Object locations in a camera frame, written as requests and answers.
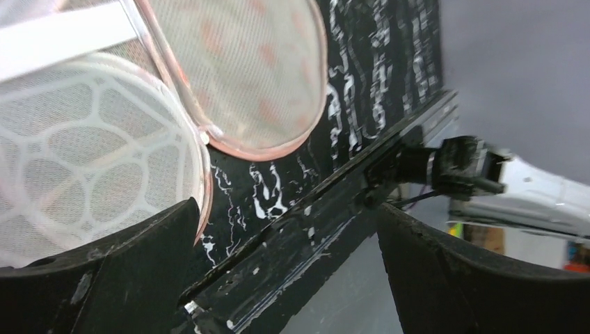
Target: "robotic arm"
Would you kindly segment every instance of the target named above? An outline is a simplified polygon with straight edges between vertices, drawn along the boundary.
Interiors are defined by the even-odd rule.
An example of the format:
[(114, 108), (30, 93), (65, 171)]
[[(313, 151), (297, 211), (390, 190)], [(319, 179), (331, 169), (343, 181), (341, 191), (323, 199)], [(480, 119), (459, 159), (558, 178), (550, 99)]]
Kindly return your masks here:
[(406, 148), (397, 179), (451, 198), (449, 223), (518, 228), (572, 241), (590, 236), (590, 187), (523, 161), (474, 136), (440, 148)]

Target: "black panel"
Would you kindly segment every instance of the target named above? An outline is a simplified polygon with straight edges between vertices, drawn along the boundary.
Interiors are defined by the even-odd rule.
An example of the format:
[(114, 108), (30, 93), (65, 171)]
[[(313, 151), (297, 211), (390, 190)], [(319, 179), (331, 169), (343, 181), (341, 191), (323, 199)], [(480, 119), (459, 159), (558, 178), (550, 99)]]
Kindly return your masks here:
[(318, 0), (328, 33), (324, 117), (295, 153), (250, 163), (210, 150), (217, 187), (186, 287), (442, 87), (436, 0)]
[(379, 246), (405, 333), (588, 333), (588, 275), (496, 254), (391, 206), (380, 211)]

